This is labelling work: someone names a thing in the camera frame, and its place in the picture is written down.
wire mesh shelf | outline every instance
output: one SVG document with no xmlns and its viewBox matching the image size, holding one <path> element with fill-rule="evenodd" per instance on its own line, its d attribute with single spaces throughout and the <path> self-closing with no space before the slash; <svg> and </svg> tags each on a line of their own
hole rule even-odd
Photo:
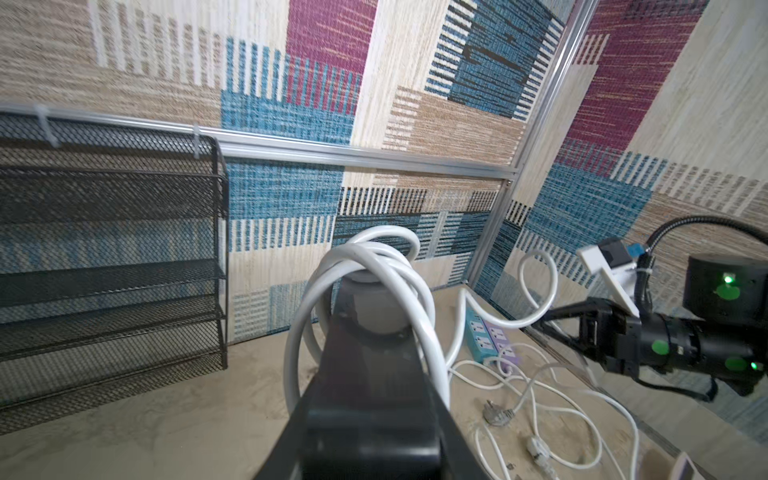
<svg viewBox="0 0 768 480">
<path fill-rule="evenodd" d="M 221 277 L 216 259 L 9 273 L 0 275 L 0 308 Z"/>
<path fill-rule="evenodd" d="M 222 316 L 219 299 L 211 294 L 3 323 L 0 362 L 218 320 Z"/>
<path fill-rule="evenodd" d="M 196 376 L 207 375 L 226 368 L 219 352 L 203 354 L 191 359 L 169 362 L 167 365 L 132 372 L 104 382 L 78 387 L 35 401 L 11 407 L 0 407 L 0 435 L 26 429 L 105 403 L 139 395 L 161 387 L 183 382 Z"/>
<path fill-rule="evenodd" d="M 0 114 L 0 198 L 0 434 L 227 367 L 215 139 Z"/>
</svg>

white plug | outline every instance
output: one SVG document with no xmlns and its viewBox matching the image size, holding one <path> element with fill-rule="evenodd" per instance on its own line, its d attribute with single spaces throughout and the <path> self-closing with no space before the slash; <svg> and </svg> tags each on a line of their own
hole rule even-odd
<svg viewBox="0 0 768 480">
<path fill-rule="evenodd" d="M 531 454 L 531 457 L 533 457 L 534 463 L 540 466 L 541 470 L 544 470 L 544 474 L 547 475 L 549 480 L 558 480 L 558 473 L 549 462 L 551 456 L 549 446 L 547 446 L 546 442 L 542 440 L 541 437 L 537 437 L 536 435 L 528 437 L 528 441 L 525 443 L 525 448 L 528 450 L 528 453 Z"/>
</svg>

patterned wall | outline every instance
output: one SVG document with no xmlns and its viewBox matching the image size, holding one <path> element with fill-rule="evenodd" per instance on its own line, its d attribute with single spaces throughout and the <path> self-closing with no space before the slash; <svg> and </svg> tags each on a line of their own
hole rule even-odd
<svg viewBox="0 0 768 480">
<path fill-rule="evenodd" d="M 573 0 L 4 0 L 3 101 L 509 164 Z M 230 341 L 285 329 L 323 254 L 416 231 L 462 280 L 498 180 L 228 158 Z"/>
<path fill-rule="evenodd" d="M 477 291 L 508 316 L 520 316 L 532 308 L 515 277 L 531 249 L 555 258 L 562 305 L 607 296 L 575 256 L 582 246 L 612 236 L 643 242 L 665 221 L 690 214 L 767 228 L 766 25 L 768 2 L 760 0 L 601 0 Z M 696 252 L 768 259 L 764 246 L 736 232 L 676 230 L 657 248 L 657 310 L 684 313 L 687 256 Z M 546 291 L 543 264 L 531 265 L 525 277 Z M 654 381 L 704 391 L 708 380 L 679 372 Z M 731 478 L 725 471 L 736 467 L 739 478 L 768 475 L 764 464 L 745 467 L 754 465 L 746 462 L 750 455 L 768 448 L 768 382 L 746 399 L 722 386 L 720 398 L 705 406 L 621 388 L 611 392 L 638 405 L 643 420 L 680 439 L 712 473 L 719 469 L 718 478 Z M 694 411 L 704 408 L 720 424 L 712 420 L 711 428 L 683 438 L 679 432 L 690 432 L 699 418 Z"/>
</svg>

power cord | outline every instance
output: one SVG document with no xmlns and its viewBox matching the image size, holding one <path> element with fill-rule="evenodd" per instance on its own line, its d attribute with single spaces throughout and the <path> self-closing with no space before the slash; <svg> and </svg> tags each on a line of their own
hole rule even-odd
<svg viewBox="0 0 768 480">
<path fill-rule="evenodd" d="M 384 243 L 371 241 L 379 237 L 399 237 L 405 239 L 410 244 L 410 250 L 407 256 L 403 256 L 398 250 L 392 248 Z M 310 277 L 307 283 L 304 296 L 301 304 L 299 305 L 296 315 L 291 323 L 291 328 L 288 334 L 286 342 L 286 350 L 283 358 L 283 391 L 286 397 L 286 405 L 289 412 L 292 412 L 301 396 L 298 381 L 298 362 L 299 362 L 299 350 L 302 338 L 304 339 L 307 349 L 310 351 L 311 356 L 317 363 L 322 356 L 322 349 L 317 342 L 314 335 L 314 330 L 310 322 L 310 314 L 315 309 L 315 313 L 318 316 L 320 326 L 323 332 L 327 332 L 328 322 L 330 319 L 330 301 L 327 292 L 332 288 L 333 284 L 344 277 L 345 275 L 354 275 L 366 277 L 370 281 L 379 281 L 395 297 L 397 303 L 405 310 L 406 315 L 409 318 L 411 326 L 414 330 L 417 340 L 419 341 L 420 352 L 423 353 L 423 358 L 426 361 L 429 369 L 429 376 L 432 383 L 435 386 L 435 390 L 439 394 L 441 400 L 445 403 L 446 408 L 450 407 L 450 379 L 453 376 L 459 377 L 461 380 L 475 386 L 479 389 L 498 389 L 503 386 L 508 387 L 513 392 L 517 393 L 520 398 L 509 413 L 505 413 L 511 420 L 523 406 L 525 400 L 530 394 L 532 405 L 532 420 L 533 429 L 535 435 L 528 440 L 530 448 L 528 449 L 534 458 L 535 462 L 542 468 L 549 478 L 557 478 L 556 472 L 549 465 L 549 459 L 552 458 L 556 462 L 561 463 L 569 468 L 587 469 L 594 467 L 601 460 L 603 449 L 608 453 L 611 461 L 618 469 L 622 480 L 625 480 L 624 474 L 616 462 L 616 458 L 613 453 L 608 449 L 605 441 L 600 436 L 600 432 L 597 427 L 591 421 L 591 419 L 584 413 L 576 402 L 566 396 L 563 392 L 537 380 L 537 378 L 546 370 L 551 372 L 552 379 L 560 387 L 562 387 L 554 374 L 554 368 L 566 368 L 577 369 L 578 367 L 566 366 L 557 363 L 548 363 L 539 368 L 533 376 L 528 378 L 515 364 L 509 362 L 506 359 L 500 357 L 493 357 L 488 359 L 496 362 L 498 367 L 497 373 L 486 365 L 482 365 L 471 360 L 462 360 L 455 362 L 456 356 L 462 346 L 462 340 L 464 336 L 465 328 L 465 314 L 467 304 L 478 314 L 480 317 L 492 325 L 500 326 L 509 329 L 519 329 L 535 323 L 539 320 L 551 307 L 554 302 L 554 298 L 557 295 L 558 289 L 558 269 L 552 257 L 542 250 L 532 250 L 527 253 L 520 261 L 518 265 L 518 278 L 523 287 L 523 291 L 531 303 L 535 311 L 530 315 L 517 320 L 500 319 L 490 313 L 485 312 L 467 289 L 461 289 L 459 291 L 456 308 L 455 318 L 455 330 L 454 336 L 451 341 L 451 345 L 448 351 L 443 355 L 442 347 L 435 334 L 435 303 L 432 298 L 432 292 L 427 286 L 426 282 L 417 274 L 417 272 L 411 267 L 410 261 L 414 260 L 419 254 L 420 242 L 419 238 L 411 230 L 404 227 L 397 227 L 392 225 L 385 225 L 380 227 L 373 227 L 363 232 L 358 233 L 347 243 L 338 247 L 332 248 L 320 261 L 320 265 L 317 270 Z M 547 264 L 550 273 L 550 286 L 548 295 L 545 297 L 544 302 L 538 305 L 528 292 L 528 288 L 525 285 L 524 267 L 525 264 L 533 257 L 539 256 Z M 528 344 L 516 343 L 513 346 L 524 346 L 533 349 L 547 361 L 546 355 L 540 350 Z M 463 365 L 472 364 L 478 368 L 485 370 L 494 376 L 499 383 L 493 386 L 484 386 L 464 377 L 457 371 L 457 368 Z M 502 369 L 502 364 L 511 367 L 509 374 L 505 375 Z M 518 391 L 510 382 L 522 381 L 526 382 L 526 388 L 523 392 Z M 558 394 L 566 402 L 570 403 L 574 408 L 562 408 L 554 406 L 545 406 L 538 404 L 535 401 L 535 393 L 533 392 L 533 386 L 539 386 L 541 388 L 550 390 Z M 592 390 L 581 390 L 580 392 L 598 396 L 616 406 L 620 412 L 622 412 L 630 421 L 634 432 L 634 445 L 633 455 L 630 465 L 630 480 L 635 479 L 635 471 L 637 469 L 637 450 L 639 437 L 637 433 L 637 426 L 634 424 L 629 412 L 624 409 L 618 402 L 607 397 L 599 392 Z M 557 456 L 546 445 L 538 432 L 538 416 L 537 407 L 552 412 L 570 413 L 581 417 L 590 427 L 595 438 L 598 440 L 598 451 L 595 457 L 589 463 L 572 463 Z M 501 454 L 501 450 L 491 434 L 485 423 L 482 423 L 482 429 L 491 440 L 493 444 L 497 459 L 502 464 L 502 471 L 504 472 L 505 480 L 510 480 L 509 473 L 506 470 L 504 458 Z M 488 465 L 480 448 L 479 442 L 480 427 L 475 430 L 475 445 L 478 449 L 478 457 L 481 460 L 486 472 L 494 479 L 501 480 Z"/>
</svg>

white bracket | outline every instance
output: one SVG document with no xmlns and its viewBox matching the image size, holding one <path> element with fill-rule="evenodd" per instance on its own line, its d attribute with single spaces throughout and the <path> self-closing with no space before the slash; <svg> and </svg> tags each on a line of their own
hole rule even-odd
<svg viewBox="0 0 768 480">
<path fill-rule="evenodd" d="M 607 287 L 613 293 L 616 303 L 624 307 L 632 316 L 639 317 L 640 310 L 634 304 L 632 297 L 627 291 L 634 291 L 634 282 L 637 274 L 634 269 L 637 268 L 635 262 L 626 263 L 611 269 L 608 261 L 603 257 L 600 247 L 590 245 L 589 247 L 576 250 L 576 255 L 581 259 L 589 270 L 589 273 L 595 275 L 599 273 Z"/>
</svg>

